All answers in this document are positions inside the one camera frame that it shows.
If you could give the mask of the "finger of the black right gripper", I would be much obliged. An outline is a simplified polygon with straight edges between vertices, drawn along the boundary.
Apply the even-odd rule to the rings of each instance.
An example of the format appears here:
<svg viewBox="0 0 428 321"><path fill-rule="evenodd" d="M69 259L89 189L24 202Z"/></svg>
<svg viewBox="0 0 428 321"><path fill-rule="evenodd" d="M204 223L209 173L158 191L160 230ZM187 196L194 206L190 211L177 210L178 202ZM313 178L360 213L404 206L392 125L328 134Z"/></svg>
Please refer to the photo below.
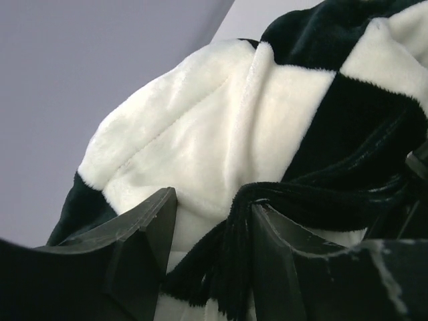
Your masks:
<svg viewBox="0 0 428 321"><path fill-rule="evenodd" d="M405 164L410 174L410 188L415 203L397 238L427 239L427 141L408 154Z"/></svg>

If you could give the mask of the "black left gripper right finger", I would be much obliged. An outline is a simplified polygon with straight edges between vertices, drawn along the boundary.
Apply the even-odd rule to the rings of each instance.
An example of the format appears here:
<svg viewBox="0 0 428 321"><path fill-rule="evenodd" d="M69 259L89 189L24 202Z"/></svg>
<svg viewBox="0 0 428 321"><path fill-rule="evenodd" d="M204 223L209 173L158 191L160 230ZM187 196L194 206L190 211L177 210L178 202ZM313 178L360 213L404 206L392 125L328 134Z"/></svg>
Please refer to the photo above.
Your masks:
<svg viewBox="0 0 428 321"><path fill-rule="evenodd" d="M253 215L258 320L426 320L427 242L341 247L267 205Z"/></svg>

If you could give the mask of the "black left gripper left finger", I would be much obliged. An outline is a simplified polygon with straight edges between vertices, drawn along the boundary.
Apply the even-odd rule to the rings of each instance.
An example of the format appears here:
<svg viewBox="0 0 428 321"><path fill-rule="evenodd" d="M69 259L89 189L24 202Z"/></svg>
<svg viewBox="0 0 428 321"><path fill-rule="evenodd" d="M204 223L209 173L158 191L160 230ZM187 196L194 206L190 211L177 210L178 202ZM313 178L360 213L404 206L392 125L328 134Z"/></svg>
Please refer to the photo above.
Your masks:
<svg viewBox="0 0 428 321"><path fill-rule="evenodd" d="M176 210L175 190L163 188L58 246L2 241L1 319L152 320Z"/></svg>

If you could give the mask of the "black white checkered pillowcase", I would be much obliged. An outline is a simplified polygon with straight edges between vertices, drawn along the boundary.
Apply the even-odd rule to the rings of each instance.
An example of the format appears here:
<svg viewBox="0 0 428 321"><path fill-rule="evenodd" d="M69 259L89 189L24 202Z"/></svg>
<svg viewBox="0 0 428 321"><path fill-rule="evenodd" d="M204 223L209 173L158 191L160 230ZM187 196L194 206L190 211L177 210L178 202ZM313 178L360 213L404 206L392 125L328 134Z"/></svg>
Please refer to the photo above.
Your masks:
<svg viewBox="0 0 428 321"><path fill-rule="evenodd" d="M258 41L203 47L109 113L48 244L173 187L158 315L245 320L252 205L357 244L403 205L405 157L426 138L427 2L323 1Z"/></svg>

